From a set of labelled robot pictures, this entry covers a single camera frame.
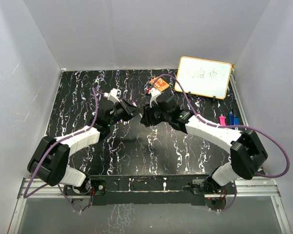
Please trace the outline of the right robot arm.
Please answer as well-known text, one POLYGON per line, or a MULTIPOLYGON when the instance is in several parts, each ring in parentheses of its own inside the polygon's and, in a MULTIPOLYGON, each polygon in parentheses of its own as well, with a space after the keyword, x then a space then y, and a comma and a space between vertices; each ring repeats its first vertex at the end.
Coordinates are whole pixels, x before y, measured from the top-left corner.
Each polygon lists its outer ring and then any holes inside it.
POLYGON ((147 127, 167 122, 173 129, 201 137, 229 153, 231 161, 216 168, 203 182, 190 182, 193 192, 220 193, 225 186, 237 179, 251 180, 268 154, 257 133, 222 128, 204 118, 197 118, 192 111, 185 111, 171 93, 161 93, 155 88, 148 91, 151 99, 144 107, 141 123, 147 127))

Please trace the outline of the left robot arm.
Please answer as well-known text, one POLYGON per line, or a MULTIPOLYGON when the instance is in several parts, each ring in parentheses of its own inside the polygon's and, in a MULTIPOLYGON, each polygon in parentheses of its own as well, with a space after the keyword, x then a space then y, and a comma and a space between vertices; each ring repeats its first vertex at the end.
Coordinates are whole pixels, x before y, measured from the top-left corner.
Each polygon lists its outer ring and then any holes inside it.
POLYGON ((104 140, 112 125, 121 120, 129 121, 141 112, 141 108, 123 99, 103 101, 89 124, 80 130, 58 138, 44 136, 28 163, 28 172, 49 186, 70 185, 78 193, 87 194, 91 189, 90 178, 86 173, 69 167, 69 157, 104 140))

